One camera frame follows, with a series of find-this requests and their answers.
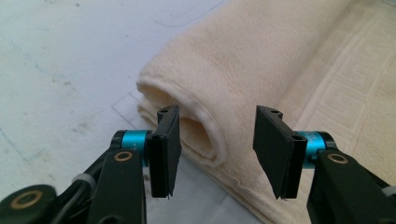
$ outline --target cream towel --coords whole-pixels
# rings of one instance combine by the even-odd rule
[[[138,108],[140,114],[155,124],[160,107],[180,105],[184,154],[267,223],[309,222],[305,204],[312,172],[304,172],[297,200],[275,200],[252,150],[256,105],[278,108],[292,128],[328,131],[346,153],[356,154],[357,159],[369,155],[364,164],[395,182],[394,177],[391,179],[395,170],[392,160],[383,166],[380,156],[371,156],[371,152],[374,147],[381,147],[381,153],[390,152],[394,146],[394,138],[381,133],[386,130],[391,134],[396,129],[395,117],[375,113],[384,109],[380,106],[395,104],[394,85],[389,83],[395,81],[390,74],[395,67],[391,56],[396,38],[386,39],[385,59],[382,48],[376,48],[382,42],[368,42],[379,60],[385,61],[363,69],[367,77],[359,69],[355,77],[347,72],[351,71],[349,65],[367,64],[368,59],[360,61],[360,55],[371,57],[371,51],[356,52],[348,46],[364,46],[361,39],[376,25],[386,25],[394,32],[396,23],[389,21],[395,11],[380,2],[349,3],[231,1],[169,43],[146,66],[137,81],[137,88],[145,95]],[[351,53],[357,58],[346,62]],[[338,73],[341,68],[346,69],[344,74]],[[348,85],[371,88],[361,94]],[[343,90],[360,97],[359,108],[352,104],[356,98],[350,103]],[[358,109],[359,118],[353,119],[354,126],[349,128]],[[392,107],[385,109],[388,116],[394,115],[393,111]],[[336,125],[335,120],[346,128]],[[384,123],[388,128],[372,129],[373,123]]]

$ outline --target towel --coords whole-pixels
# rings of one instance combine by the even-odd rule
[[[184,155],[263,222],[309,223],[313,171],[298,199],[275,199],[252,149],[256,105],[293,130],[329,132],[395,184],[395,15],[380,1],[230,1],[142,70],[138,112],[155,125],[179,105]]]

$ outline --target folded towel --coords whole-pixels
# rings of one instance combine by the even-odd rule
[[[387,39],[389,53],[382,65],[376,63],[364,70],[373,71],[374,77],[383,77],[370,85],[367,97],[362,97],[356,88],[341,85],[340,90],[333,83],[339,84],[340,81],[335,82],[337,78],[344,78],[337,73],[340,67],[348,71],[343,62],[350,58],[348,53],[356,53],[355,49],[347,48],[360,43],[355,35],[368,35],[370,29],[382,25],[379,21],[383,17],[379,15],[388,13],[386,20],[392,20],[394,11],[380,2],[349,3],[345,0],[229,2],[174,39],[143,69],[137,81],[137,88],[145,95],[139,113],[155,124],[159,108],[180,105],[180,134],[186,156],[264,222],[308,223],[305,204],[312,171],[303,173],[297,200],[275,200],[252,150],[255,108],[267,105],[281,110],[292,128],[328,131],[341,149],[355,152],[360,159],[369,155],[373,144],[387,146],[380,149],[382,153],[390,151],[388,143],[394,140],[387,138],[389,135],[370,142],[370,147],[365,144],[373,139],[370,134],[382,133],[379,127],[367,131],[370,125],[388,123],[387,131],[396,127],[390,125],[394,124],[394,116],[375,115],[394,95],[395,85],[389,83],[395,80],[387,74],[394,71],[390,56],[395,52],[392,51],[395,38]],[[375,48],[375,42],[368,43]],[[348,61],[349,64],[359,61],[359,53],[356,54],[355,61]],[[351,86],[358,88],[365,88],[367,82],[373,81],[372,76],[359,76],[360,70],[355,77],[347,72],[343,75]],[[356,84],[353,80],[362,81]],[[387,86],[382,91],[379,91],[380,83]],[[342,94],[343,88],[349,95],[358,95],[361,100],[358,105],[362,107],[351,104]],[[347,124],[357,109],[363,112],[359,119],[354,119],[354,127],[345,129],[335,125],[334,121]],[[388,116],[394,115],[392,109],[385,111]],[[346,139],[353,144],[345,144]],[[373,164],[368,168],[375,167],[380,174],[384,174],[384,169],[394,171],[391,160],[382,170],[378,168],[382,166],[380,159],[379,156],[368,158],[365,165]]]

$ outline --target cable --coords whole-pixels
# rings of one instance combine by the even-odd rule
[[[73,212],[73,209],[81,203],[81,200],[87,195],[87,191],[90,189],[90,185],[87,182],[83,182],[78,188],[77,192],[73,197],[66,203],[61,211],[51,221],[51,224],[61,224],[67,215]]]

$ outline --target towel fold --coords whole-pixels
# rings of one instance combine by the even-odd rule
[[[255,108],[256,105],[276,107],[284,112],[291,127],[331,134],[330,131],[335,131],[335,140],[341,139],[341,144],[337,144],[346,147],[346,152],[353,151],[352,147],[364,147],[344,144],[340,132],[329,128],[336,127],[329,118],[338,114],[325,119],[317,119],[317,115],[313,118],[315,122],[310,122],[308,117],[322,110],[318,108],[322,98],[339,106],[326,90],[337,79],[334,71],[342,67],[342,60],[350,52],[347,46],[359,42],[355,34],[367,34],[363,32],[370,29],[367,22],[378,24],[382,18],[378,14],[391,15],[390,7],[380,2],[349,3],[345,0],[229,2],[171,41],[143,69],[137,80],[137,88],[144,94],[139,113],[155,125],[159,108],[179,105],[180,137],[186,156],[264,222],[309,223],[305,204],[312,172],[304,172],[298,199],[275,200],[252,150]],[[379,86],[373,86],[374,92]],[[336,95],[341,102],[345,101],[344,95]],[[362,101],[371,105],[373,97]],[[338,109],[347,104],[340,104]],[[364,111],[370,112],[357,121],[359,124],[355,126],[359,129],[351,129],[346,137],[350,142],[358,143],[356,138],[363,133],[363,126],[371,125],[370,122],[360,125],[376,112],[366,108],[373,107],[364,107]]]

